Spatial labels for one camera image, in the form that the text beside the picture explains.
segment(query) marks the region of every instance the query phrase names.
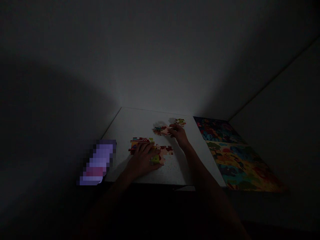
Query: white wall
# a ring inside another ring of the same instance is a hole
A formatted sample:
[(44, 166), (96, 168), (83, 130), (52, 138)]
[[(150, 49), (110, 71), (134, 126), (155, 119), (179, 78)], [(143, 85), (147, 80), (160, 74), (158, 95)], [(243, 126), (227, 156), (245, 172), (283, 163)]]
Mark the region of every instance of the white wall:
[(122, 106), (229, 120), (319, 33), (312, 1), (117, 1)]
[(244, 218), (319, 229), (319, 80), (320, 38), (230, 121), (290, 190), (277, 200), (234, 199), (249, 209)]
[(101, 11), (99, 1), (1, 4), (0, 222), (14, 220), (15, 233), (50, 225), (120, 109)]

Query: white table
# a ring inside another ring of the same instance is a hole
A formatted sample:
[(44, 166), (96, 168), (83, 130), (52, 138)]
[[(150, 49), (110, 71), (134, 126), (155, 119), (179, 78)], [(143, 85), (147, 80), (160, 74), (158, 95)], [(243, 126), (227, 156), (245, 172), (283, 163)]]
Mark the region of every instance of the white table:
[(153, 138), (156, 144), (172, 146), (173, 155), (167, 157), (165, 165), (150, 174), (137, 179), (137, 183), (153, 184), (174, 184), (192, 185), (191, 176), (183, 151), (180, 149), (176, 140), (170, 136), (158, 136), (152, 129), (159, 125), (172, 124), (176, 118), (183, 118), (186, 121), (184, 127), (189, 142), (197, 152), (199, 158), (216, 179), (221, 187), (226, 184), (218, 170), (218, 167), (211, 155), (211, 152), (203, 140), (196, 122), (192, 116), (183, 116), (170, 113), (140, 110), (122, 107), (103, 139), (116, 139), (116, 156), (113, 159), (113, 166), (110, 168), (105, 181), (114, 182), (124, 170), (130, 159), (130, 141), (133, 137)]

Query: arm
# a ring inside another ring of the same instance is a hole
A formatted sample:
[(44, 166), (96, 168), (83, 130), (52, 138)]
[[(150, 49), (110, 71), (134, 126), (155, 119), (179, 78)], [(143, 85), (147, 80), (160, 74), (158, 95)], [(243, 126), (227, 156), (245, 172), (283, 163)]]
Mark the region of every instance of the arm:
[(224, 230), (227, 230), (224, 231), (224, 234), (228, 234), (228, 236), (224, 237), (230, 238), (237, 236), (241, 239), (250, 239), (241, 224), (237, 213), (229, 202), (227, 195), (203, 165), (197, 153), (189, 143), (185, 130), (179, 125), (171, 124), (170, 127), (173, 127), (169, 130), (172, 134), (171, 137), (176, 138), (179, 146), (186, 155), (197, 192), (199, 192), (204, 202), (207, 203), (210, 213), (218, 219), (221, 227)]
[(112, 187), (95, 203), (88, 213), (80, 229), (83, 239), (91, 239), (101, 235), (106, 223), (111, 220), (111, 213), (117, 201), (133, 180), (160, 168), (161, 164), (150, 165), (150, 159), (159, 154), (159, 150), (149, 153), (154, 143), (139, 144), (134, 156)]

